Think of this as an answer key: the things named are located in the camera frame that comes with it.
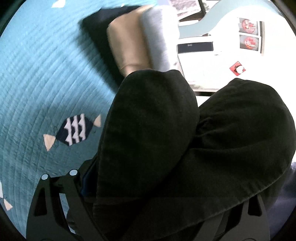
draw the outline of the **gray cloth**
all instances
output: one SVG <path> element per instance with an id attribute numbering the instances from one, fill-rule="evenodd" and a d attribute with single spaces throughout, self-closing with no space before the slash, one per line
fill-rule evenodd
<path id="1" fill-rule="evenodd" d="M 141 22 L 153 69 L 160 72 L 179 70 L 177 42 L 180 34 L 176 9 L 154 6 L 142 14 Z"/>

